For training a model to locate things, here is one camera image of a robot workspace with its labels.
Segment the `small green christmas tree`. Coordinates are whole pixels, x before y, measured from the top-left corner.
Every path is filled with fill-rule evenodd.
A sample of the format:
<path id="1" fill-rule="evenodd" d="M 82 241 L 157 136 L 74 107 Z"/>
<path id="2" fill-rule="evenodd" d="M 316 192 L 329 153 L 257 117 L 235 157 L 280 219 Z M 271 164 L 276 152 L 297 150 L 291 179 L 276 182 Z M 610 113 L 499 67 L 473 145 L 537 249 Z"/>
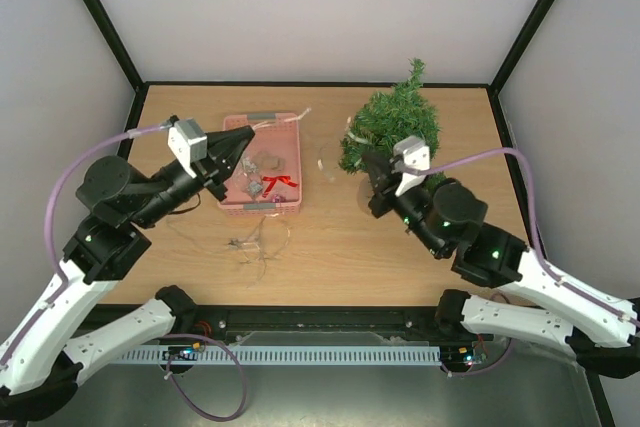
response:
<path id="1" fill-rule="evenodd" d="M 365 104 L 347 120 L 344 135 L 340 140 L 339 168 L 348 174 L 367 175 L 369 197 L 371 186 L 362 162 L 362 154 L 376 151 L 392 164 L 393 147 L 409 137 L 422 138 L 430 149 L 431 163 L 440 147 L 440 124 L 436 107 L 423 93 L 423 75 L 425 63 L 419 58 L 410 60 L 410 73 L 407 79 L 398 82 L 388 91 L 376 91 Z M 409 190 L 420 195 L 429 194 L 444 179 L 441 173 L 425 172 L 424 182 Z"/>

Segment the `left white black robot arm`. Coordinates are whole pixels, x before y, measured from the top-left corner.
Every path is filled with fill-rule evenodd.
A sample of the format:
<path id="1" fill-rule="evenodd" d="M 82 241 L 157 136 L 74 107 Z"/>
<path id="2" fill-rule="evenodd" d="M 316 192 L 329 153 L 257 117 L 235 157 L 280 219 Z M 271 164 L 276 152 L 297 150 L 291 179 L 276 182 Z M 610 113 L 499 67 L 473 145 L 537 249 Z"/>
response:
<path id="1" fill-rule="evenodd" d="M 90 333 L 80 326 L 150 247 L 146 230 L 198 196 L 226 197 L 226 182 L 254 138 L 249 126 L 206 133 L 193 120 L 164 125 L 173 160 L 146 176 L 119 156 L 82 155 L 77 199 L 88 215 L 62 250 L 43 294 L 1 346 L 1 417 L 29 422 L 64 407 L 91 376 L 154 339 L 192 336 L 196 304 L 160 289 L 129 314 Z"/>

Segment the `clear led string lights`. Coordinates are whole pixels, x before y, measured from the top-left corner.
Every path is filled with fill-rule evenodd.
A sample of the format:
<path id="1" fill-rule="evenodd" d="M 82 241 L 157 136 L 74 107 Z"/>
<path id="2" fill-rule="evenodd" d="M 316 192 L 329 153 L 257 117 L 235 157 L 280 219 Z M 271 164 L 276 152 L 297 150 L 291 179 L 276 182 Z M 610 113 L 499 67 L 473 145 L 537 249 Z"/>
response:
<path id="1" fill-rule="evenodd" d="M 300 121 L 302 202 L 278 210 L 230 216 L 207 201 L 165 220 L 155 234 L 157 263 L 173 279 L 212 302 L 271 302 L 295 284 L 336 284 L 339 271 L 360 262 L 372 216 L 363 175 L 343 172 L 340 141 L 351 116 L 320 109 Z"/>

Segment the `pink plastic basket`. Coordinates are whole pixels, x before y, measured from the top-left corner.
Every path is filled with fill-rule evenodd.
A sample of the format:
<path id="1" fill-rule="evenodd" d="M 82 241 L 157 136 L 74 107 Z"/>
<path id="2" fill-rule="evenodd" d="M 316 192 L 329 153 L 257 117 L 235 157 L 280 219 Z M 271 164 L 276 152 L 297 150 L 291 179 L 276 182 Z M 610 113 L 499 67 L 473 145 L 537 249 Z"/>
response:
<path id="1" fill-rule="evenodd" d="M 256 129 L 219 207 L 228 215 L 296 214 L 302 202 L 299 121 L 292 112 L 229 115 L 223 128 Z"/>

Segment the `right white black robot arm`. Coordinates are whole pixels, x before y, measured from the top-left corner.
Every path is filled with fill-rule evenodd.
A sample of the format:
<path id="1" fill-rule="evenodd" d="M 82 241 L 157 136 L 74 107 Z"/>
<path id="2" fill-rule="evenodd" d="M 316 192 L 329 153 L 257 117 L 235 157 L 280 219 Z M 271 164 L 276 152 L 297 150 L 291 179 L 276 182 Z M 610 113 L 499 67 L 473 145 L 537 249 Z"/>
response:
<path id="1" fill-rule="evenodd" d="M 380 218 L 395 212 L 436 259 L 478 287 L 530 301 L 502 305 L 466 291 L 443 292 L 436 326 L 445 337 L 493 334 L 555 349 L 601 376 L 624 379 L 639 371 L 639 302 L 602 292 L 550 264 L 538 245 L 486 222 L 488 206 L 460 181 L 447 178 L 433 192 L 419 169 L 418 147 L 393 160 L 368 152 L 369 208 Z"/>

